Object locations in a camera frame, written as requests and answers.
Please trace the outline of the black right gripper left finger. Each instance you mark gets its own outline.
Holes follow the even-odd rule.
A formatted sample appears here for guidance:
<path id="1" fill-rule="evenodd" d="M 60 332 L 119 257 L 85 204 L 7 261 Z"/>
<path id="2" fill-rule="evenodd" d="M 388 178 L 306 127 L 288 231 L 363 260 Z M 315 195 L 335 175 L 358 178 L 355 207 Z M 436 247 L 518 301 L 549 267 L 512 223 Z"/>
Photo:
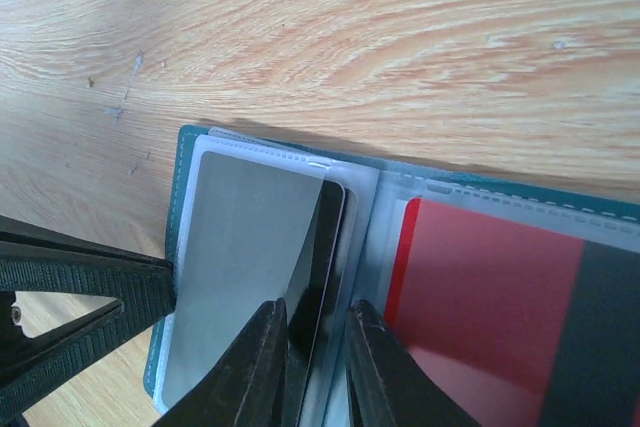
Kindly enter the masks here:
<path id="1" fill-rule="evenodd" d="M 285 299 L 263 302 L 203 379 L 161 426 L 294 426 L 299 356 Z"/>

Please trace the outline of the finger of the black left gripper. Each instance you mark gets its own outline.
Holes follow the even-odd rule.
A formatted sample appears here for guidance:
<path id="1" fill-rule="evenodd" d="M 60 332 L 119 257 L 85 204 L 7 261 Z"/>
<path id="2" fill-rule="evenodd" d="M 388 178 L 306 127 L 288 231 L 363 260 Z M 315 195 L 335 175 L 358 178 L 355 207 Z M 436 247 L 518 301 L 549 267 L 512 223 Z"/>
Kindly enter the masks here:
<path id="1" fill-rule="evenodd" d="M 173 265 L 65 235 L 10 217 L 1 219 L 1 419 L 23 414 L 64 383 L 175 308 Z M 29 336 L 18 296 L 52 294 L 91 308 Z"/>

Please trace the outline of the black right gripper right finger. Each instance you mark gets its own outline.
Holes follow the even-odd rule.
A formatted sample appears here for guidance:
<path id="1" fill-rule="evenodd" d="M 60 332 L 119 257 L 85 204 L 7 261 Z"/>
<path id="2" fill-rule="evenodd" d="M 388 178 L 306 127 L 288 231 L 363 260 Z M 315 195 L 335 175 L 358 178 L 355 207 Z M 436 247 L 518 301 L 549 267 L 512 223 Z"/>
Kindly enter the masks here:
<path id="1" fill-rule="evenodd" d="M 367 300 L 346 314 L 346 378 L 352 426 L 476 426 L 422 371 Z"/>

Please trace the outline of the red black stripe card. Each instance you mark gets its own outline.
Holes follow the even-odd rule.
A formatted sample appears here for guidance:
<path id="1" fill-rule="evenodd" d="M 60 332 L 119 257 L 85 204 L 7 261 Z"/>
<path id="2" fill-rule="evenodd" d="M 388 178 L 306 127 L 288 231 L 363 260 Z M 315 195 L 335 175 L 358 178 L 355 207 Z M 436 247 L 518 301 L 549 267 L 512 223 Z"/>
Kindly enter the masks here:
<path id="1" fill-rule="evenodd" d="M 639 244 L 414 198 L 384 316 L 484 426 L 639 422 Z"/>

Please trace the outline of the teal leather card holder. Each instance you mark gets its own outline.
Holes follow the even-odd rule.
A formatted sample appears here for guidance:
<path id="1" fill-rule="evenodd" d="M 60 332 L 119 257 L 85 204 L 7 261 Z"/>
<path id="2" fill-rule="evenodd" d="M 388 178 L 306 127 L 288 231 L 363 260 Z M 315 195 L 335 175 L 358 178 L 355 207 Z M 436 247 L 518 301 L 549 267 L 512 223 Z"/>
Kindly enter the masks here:
<path id="1" fill-rule="evenodd" d="M 639 208 L 178 134 L 166 426 L 635 426 Z"/>

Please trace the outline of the grey black card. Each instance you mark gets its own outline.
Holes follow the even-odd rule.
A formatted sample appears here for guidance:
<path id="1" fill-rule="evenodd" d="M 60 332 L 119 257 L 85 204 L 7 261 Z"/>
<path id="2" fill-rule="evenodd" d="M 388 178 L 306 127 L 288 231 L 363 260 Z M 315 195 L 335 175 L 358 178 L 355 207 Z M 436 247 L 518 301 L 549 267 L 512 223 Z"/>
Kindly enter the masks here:
<path id="1" fill-rule="evenodd" d="M 273 151 L 198 154 L 177 248 L 177 304 L 159 398 L 176 405 L 220 360 L 258 307 L 283 299 L 284 422 L 301 417 L 345 190 L 325 160 Z"/>

